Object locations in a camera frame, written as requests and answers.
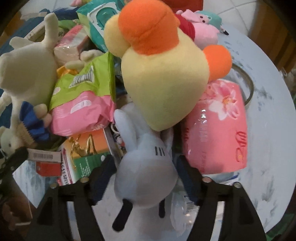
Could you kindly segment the white dog plush toy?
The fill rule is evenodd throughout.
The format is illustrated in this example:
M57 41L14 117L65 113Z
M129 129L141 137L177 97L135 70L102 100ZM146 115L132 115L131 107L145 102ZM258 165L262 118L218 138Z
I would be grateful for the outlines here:
M152 130L133 102L116 109L114 119L126 149L114 181L122 208L112 228L121 232L134 208L157 207L159 217L165 217L165 198L175 187L178 173L171 154L172 128Z

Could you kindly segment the white red small box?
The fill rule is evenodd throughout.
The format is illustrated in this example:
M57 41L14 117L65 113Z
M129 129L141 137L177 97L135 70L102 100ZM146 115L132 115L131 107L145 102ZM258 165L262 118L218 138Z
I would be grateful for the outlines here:
M27 149L28 161L36 163L36 172L42 177L62 175L62 157L60 152Z

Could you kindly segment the white wet wipes pack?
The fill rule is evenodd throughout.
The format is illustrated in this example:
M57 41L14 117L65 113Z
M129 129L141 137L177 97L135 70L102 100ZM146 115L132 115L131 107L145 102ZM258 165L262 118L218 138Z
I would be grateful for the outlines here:
M240 173L238 171L220 174L204 174L204 177L210 177L213 181L220 184L232 185L234 182L239 181ZM186 230L192 228L194 219L197 216L199 207L189 199L185 192L184 185L180 178L173 189L171 201L171 224L177 236L181 236Z

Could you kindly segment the green orange carton box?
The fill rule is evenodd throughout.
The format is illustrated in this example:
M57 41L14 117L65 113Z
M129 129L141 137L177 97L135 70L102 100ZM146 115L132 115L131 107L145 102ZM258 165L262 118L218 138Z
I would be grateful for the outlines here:
M111 154L104 129L72 135L58 151L61 153L60 185L73 184L88 177Z

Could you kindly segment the pink green wipes pack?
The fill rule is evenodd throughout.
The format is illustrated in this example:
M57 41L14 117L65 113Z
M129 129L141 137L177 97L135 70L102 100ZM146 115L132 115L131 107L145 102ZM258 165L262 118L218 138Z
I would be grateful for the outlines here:
M50 102L50 130L68 137L100 130L114 121L116 90L113 55L94 58L78 74L58 79Z

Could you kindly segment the pink pig plush toy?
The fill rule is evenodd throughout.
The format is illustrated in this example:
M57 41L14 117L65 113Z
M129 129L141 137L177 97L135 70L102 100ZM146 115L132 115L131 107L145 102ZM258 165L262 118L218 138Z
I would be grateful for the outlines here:
M229 35L222 27L222 18L212 12L178 10L175 17L180 21L179 28L202 50L217 45L219 33Z

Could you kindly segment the teal wipes pack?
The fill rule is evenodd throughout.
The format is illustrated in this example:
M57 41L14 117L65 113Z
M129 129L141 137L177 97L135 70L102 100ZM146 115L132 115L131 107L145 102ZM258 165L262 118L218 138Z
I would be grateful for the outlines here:
M108 51L103 39L105 24L112 16L118 14L124 5L124 1L121 0L94 0L76 11L88 37L102 52Z

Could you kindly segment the yellow duck plush toy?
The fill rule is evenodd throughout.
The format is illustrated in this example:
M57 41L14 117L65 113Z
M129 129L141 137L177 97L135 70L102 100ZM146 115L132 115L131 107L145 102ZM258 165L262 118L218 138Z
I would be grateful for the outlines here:
M126 91L155 131L185 118L208 83L232 67L221 45L200 49L163 1L131 1L104 28L108 51L121 59Z

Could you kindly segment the pink tissue pack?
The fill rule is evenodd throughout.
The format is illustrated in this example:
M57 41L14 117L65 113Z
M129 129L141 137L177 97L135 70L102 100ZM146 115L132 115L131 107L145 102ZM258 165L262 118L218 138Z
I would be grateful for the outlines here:
M183 153L201 174L229 173L247 165L247 121L238 84L207 85L183 126Z

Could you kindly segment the cream rabbit plush toy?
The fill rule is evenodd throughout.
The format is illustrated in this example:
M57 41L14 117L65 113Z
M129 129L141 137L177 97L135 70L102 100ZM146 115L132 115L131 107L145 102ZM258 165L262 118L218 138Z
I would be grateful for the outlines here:
M12 105L9 128L1 126L1 154L8 158L20 147L34 149L50 139L50 100L57 81L54 47L58 43L58 18L44 18L41 42L13 37L13 50L1 55L1 111Z

